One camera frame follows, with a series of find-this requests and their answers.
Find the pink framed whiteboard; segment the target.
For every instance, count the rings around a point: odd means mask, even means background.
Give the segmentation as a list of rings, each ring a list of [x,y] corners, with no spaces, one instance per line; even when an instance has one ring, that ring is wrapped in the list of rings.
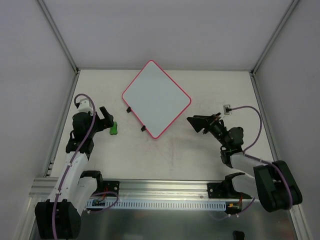
[[[154,60],[149,60],[122,93],[128,109],[158,139],[190,106],[191,97]]]

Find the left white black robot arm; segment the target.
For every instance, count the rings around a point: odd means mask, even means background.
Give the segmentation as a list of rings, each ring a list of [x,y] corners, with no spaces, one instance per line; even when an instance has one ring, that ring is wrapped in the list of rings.
[[[35,206],[35,218],[42,240],[70,240],[79,236],[81,215],[92,195],[104,191],[99,170],[86,170],[97,132],[114,126],[114,117],[104,106],[103,118],[91,109],[80,109],[72,117],[72,131],[66,145],[65,164],[53,190],[45,201]]]

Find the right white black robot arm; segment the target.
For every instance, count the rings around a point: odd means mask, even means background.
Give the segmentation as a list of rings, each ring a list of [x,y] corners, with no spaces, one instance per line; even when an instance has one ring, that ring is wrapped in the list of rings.
[[[222,183],[228,197],[243,193],[258,198],[267,212],[289,210],[302,203],[302,193],[285,161],[269,162],[245,153],[242,127],[227,129],[219,113],[189,116],[187,121],[197,133],[212,134],[221,144],[222,163],[238,170]]]

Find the green bone-shaped eraser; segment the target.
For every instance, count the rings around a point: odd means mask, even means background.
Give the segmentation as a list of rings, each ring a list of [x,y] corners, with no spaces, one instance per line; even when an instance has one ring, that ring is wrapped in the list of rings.
[[[118,123],[114,121],[113,126],[109,129],[109,134],[114,136],[118,134]]]

